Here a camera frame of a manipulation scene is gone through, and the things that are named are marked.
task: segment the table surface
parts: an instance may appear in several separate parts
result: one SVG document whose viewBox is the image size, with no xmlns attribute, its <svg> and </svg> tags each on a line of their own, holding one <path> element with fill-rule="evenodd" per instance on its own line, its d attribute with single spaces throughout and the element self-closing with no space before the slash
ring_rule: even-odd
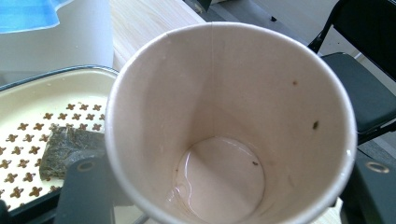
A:
<svg viewBox="0 0 396 224">
<path fill-rule="evenodd" d="M 120 71 L 126 62 L 145 44 L 164 32 L 205 22 L 182 0 L 110 0 L 114 69 Z M 339 209 L 341 201 L 329 208 L 315 224 L 340 223 Z M 117 223 L 128 223 L 141 212 L 136 208 L 120 208 L 116 212 Z"/>
</svg>

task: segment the paper cup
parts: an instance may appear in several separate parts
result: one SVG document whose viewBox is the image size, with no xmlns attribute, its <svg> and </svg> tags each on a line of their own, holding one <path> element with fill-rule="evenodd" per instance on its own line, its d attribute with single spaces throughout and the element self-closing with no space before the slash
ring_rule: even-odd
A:
<svg viewBox="0 0 396 224">
<path fill-rule="evenodd" d="M 161 223 L 306 223 L 345 186 L 356 130 L 309 49 L 214 22 L 161 35 L 122 68 L 106 144 L 125 192 Z"/>
</svg>

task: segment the used tea bag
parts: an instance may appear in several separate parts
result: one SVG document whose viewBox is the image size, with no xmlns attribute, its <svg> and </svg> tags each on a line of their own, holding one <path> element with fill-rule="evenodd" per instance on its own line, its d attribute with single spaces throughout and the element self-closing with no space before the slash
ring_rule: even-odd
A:
<svg viewBox="0 0 396 224">
<path fill-rule="evenodd" d="M 40 178 L 64 178 L 67 168 L 74 162 L 93 157 L 100 158 L 105 153 L 103 133 L 53 126 L 41 160 Z"/>
</svg>

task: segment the chair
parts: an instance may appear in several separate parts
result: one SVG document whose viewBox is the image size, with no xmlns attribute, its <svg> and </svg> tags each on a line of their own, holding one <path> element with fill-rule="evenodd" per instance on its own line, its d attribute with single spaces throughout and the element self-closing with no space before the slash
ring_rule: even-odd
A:
<svg viewBox="0 0 396 224">
<path fill-rule="evenodd" d="M 331 27 L 396 81 L 395 0 L 338 1 L 323 30 L 308 45 L 315 53 Z M 339 52 L 322 59 L 346 88 L 357 121 L 358 145 L 396 131 L 395 95 L 348 54 Z"/>
</svg>

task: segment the tray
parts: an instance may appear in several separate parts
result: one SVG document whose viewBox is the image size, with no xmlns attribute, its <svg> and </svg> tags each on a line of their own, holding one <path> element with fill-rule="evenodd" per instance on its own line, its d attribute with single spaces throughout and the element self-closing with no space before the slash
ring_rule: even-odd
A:
<svg viewBox="0 0 396 224">
<path fill-rule="evenodd" d="M 0 88 L 0 199 L 8 210 L 62 186 L 38 168 L 52 124 L 105 131 L 105 110 L 117 72 L 79 66 Z"/>
</svg>

